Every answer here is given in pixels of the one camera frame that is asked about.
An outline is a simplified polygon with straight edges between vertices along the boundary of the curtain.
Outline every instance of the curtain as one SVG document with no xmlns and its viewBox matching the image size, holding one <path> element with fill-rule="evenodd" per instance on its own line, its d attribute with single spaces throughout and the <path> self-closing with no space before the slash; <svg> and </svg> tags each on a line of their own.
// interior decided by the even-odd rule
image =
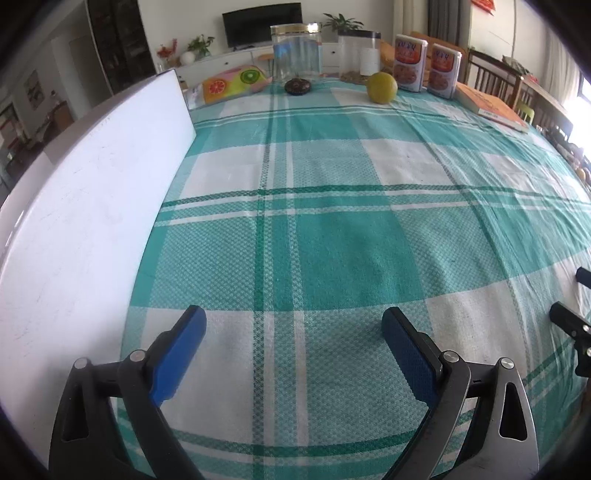
<svg viewBox="0 0 591 480">
<path fill-rule="evenodd" d="M 470 0 L 429 0 L 428 34 L 466 48 L 470 37 Z"/>
<path fill-rule="evenodd" d="M 392 42 L 398 34 L 416 31 L 427 34 L 428 0 L 394 0 L 394 29 Z"/>
<path fill-rule="evenodd" d="M 548 29 L 548 55 L 543 87 L 563 105 L 579 92 L 580 70 L 556 34 Z"/>
</svg>

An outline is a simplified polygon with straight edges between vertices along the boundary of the book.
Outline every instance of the book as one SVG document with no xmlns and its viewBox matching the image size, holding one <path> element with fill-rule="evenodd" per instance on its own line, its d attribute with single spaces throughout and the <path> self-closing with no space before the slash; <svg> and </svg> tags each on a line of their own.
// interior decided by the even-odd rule
<svg viewBox="0 0 591 480">
<path fill-rule="evenodd" d="M 519 118 L 519 115 L 498 97 L 479 92 L 464 83 L 458 82 L 454 98 L 468 108 L 468 110 L 484 118 L 514 128 L 520 132 L 529 131 L 529 125 Z"/>
</svg>

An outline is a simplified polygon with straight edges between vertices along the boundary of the green plant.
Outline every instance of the green plant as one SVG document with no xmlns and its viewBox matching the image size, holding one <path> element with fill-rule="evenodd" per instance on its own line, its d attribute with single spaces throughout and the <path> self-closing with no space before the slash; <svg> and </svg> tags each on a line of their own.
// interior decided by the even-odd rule
<svg viewBox="0 0 591 480">
<path fill-rule="evenodd" d="M 208 47 L 212 44 L 213 40 L 215 40 L 215 37 L 208 37 L 206 40 L 204 35 L 198 35 L 189 42 L 187 50 L 197 52 L 202 57 L 205 57 L 209 55 Z"/>
<path fill-rule="evenodd" d="M 355 20 L 354 18 L 345 18 L 343 14 L 339 14 L 338 17 L 332 16 L 331 14 L 323 14 L 329 18 L 329 20 L 322 24 L 323 27 L 331 27 L 333 32 L 337 30 L 359 30 L 363 27 L 363 23 Z"/>
</svg>

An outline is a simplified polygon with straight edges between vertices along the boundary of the black lid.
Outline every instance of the black lid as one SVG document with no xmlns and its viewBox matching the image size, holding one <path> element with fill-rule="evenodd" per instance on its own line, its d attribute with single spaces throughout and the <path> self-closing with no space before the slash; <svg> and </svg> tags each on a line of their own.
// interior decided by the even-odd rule
<svg viewBox="0 0 591 480">
<path fill-rule="evenodd" d="M 339 37 L 382 38 L 382 34 L 371 30 L 339 30 Z"/>
</svg>

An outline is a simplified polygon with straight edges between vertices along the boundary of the television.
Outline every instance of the television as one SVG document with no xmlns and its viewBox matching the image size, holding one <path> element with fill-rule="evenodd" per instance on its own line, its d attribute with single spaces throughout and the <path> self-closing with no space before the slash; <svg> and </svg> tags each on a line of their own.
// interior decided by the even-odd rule
<svg viewBox="0 0 591 480">
<path fill-rule="evenodd" d="M 271 26 L 302 23 L 301 4 L 276 4 L 245 8 L 222 15 L 228 47 L 271 41 Z"/>
</svg>

